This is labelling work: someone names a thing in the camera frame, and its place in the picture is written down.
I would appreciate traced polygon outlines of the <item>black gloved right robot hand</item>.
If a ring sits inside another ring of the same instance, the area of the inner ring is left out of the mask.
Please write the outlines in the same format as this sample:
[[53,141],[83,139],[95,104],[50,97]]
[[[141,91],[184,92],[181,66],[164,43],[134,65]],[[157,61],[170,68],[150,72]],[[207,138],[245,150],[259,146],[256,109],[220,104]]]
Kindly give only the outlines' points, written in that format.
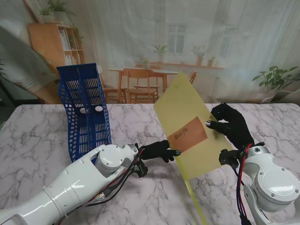
[[238,150],[244,150],[248,145],[254,146],[246,121],[236,109],[221,103],[212,108],[211,114],[217,121],[206,121],[206,127],[225,135]]

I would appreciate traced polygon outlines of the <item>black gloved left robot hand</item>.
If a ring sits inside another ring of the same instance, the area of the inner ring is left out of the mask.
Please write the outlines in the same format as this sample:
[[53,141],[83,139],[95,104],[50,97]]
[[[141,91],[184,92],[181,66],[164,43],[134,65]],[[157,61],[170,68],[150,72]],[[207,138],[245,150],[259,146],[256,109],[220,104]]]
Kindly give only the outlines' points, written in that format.
[[155,158],[162,158],[166,163],[174,161],[174,158],[181,155],[180,150],[170,149],[170,144],[167,140],[152,143],[150,145],[142,146],[141,159],[150,160]]

